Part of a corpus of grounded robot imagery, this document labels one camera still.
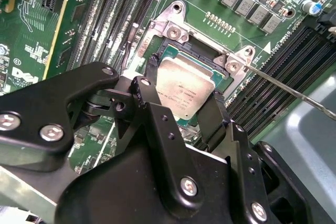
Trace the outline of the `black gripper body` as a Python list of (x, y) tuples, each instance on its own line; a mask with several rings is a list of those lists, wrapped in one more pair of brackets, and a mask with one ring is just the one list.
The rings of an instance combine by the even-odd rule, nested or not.
[(55, 223), (244, 223), (231, 205), (228, 165), (192, 146), (188, 152), (205, 190), (205, 201), (191, 218), (178, 219), (163, 206), (149, 151), (131, 148), (77, 177), (63, 192)]

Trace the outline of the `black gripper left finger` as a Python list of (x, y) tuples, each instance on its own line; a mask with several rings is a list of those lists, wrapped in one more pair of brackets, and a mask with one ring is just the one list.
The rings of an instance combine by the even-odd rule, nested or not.
[(122, 143), (145, 142), (149, 147), (156, 187), (169, 210), (198, 210), (204, 201), (195, 183), (196, 169), (169, 108), (161, 105), (155, 85), (135, 77), (130, 91), (115, 89), (119, 75), (93, 62), (1, 96), (1, 164), (37, 172), (52, 172), (65, 162), (75, 129), (95, 117), (129, 123)]

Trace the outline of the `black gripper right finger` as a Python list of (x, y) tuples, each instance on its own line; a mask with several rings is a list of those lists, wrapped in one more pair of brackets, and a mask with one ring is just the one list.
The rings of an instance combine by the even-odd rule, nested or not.
[(234, 223), (325, 223), (325, 210), (273, 146), (252, 144), (232, 120), (219, 91), (197, 112), (207, 150), (228, 164)]

